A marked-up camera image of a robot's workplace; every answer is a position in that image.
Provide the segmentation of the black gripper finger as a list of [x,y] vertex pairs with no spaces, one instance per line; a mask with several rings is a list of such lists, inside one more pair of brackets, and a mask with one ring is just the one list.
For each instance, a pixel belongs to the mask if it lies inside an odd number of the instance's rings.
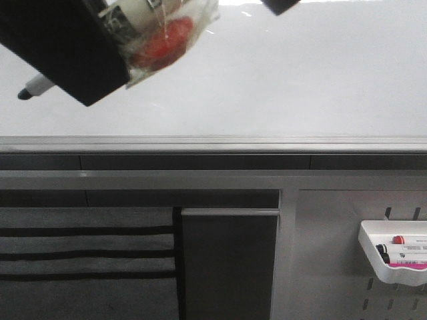
[[276,16],[281,15],[293,6],[298,4],[300,0],[261,0],[261,2]]
[[105,1],[2,1],[1,44],[85,106],[129,81]]

